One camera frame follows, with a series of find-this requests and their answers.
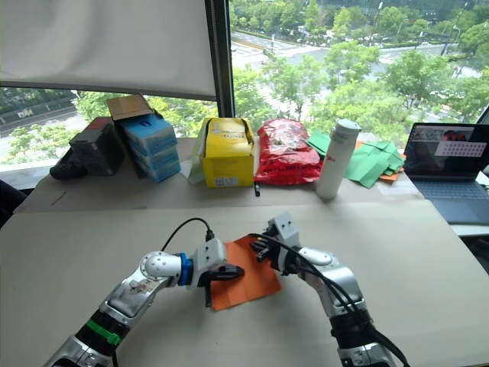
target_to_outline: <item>bottle cap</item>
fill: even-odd
[[[336,123],[335,131],[343,135],[356,135],[361,131],[361,127],[351,120],[340,119]]]

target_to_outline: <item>white thermos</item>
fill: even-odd
[[[332,199],[338,193],[360,130],[359,124],[347,119],[338,120],[332,129],[329,135],[331,141],[322,163],[321,177],[316,184],[316,192],[323,199]]]

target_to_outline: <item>gray laptop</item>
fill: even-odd
[[[489,195],[475,181],[489,164],[489,125],[416,123],[404,169],[451,224],[489,225]]]

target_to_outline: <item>cable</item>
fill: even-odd
[[[189,218],[187,219],[185,222],[183,222],[182,224],[180,224],[178,227],[175,228],[175,230],[173,231],[173,233],[170,235],[170,237],[168,237],[168,240],[165,242],[165,244],[163,245],[163,247],[161,248],[161,251],[165,251],[165,249],[167,248],[168,244],[170,243],[170,241],[173,239],[173,237],[176,235],[176,233],[178,231],[180,231],[180,229],[186,225],[188,222],[192,222],[194,220],[198,220],[199,222],[202,222],[204,223],[204,225],[207,227],[207,233],[206,233],[206,241],[209,241],[210,239],[213,239],[214,238],[214,232],[211,230],[211,227],[210,225],[202,218],[199,218],[199,217],[193,217],[193,218]]]
[[[112,367],[119,367],[119,362],[117,362],[117,353],[115,351],[112,353]]]
[[[303,271],[309,272],[311,274],[314,274],[315,276],[319,277],[326,287],[329,289],[329,291],[336,297],[336,299],[339,301],[339,303],[345,308],[347,313],[349,313],[357,322],[358,326],[361,329],[366,329],[371,336],[381,345],[389,349],[404,365],[404,367],[410,367],[406,356],[401,352],[401,350],[392,342],[390,341],[384,334],[382,334],[380,331],[376,330],[373,325],[370,323],[367,323],[369,320],[362,320],[360,317],[359,309],[355,302],[351,299],[349,294],[341,287],[339,284],[335,283],[331,279],[328,279],[325,277],[321,271],[319,271],[316,266],[312,262],[310,262],[307,258],[302,256],[298,251],[294,250],[293,248],[285,245],[284,243],[277,241],[275,238],[268,236],[268,235],[259,235],[257,233],[249,233],[248,234],[250,237],[257,237],[257,238],[262,238],[262,239],[267,239],[268,241],[272,241],[276,245],[279,245],[281,248],[286,249],[289,252],[292,252],[297,258],[300,258],[303,263],[305,263],[307,266],[309,266],[309,269],[301,269]],[[343,300],[342,297],[339,296],[338,291],[345,297],[347,300],[348,304]]]

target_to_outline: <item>red bag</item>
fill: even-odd
[[[307,145],[306,128],[298,121],[270,120],[258,129],[260,167],[254,180],[271,185],[313,182],[321,174],[317,151]]]

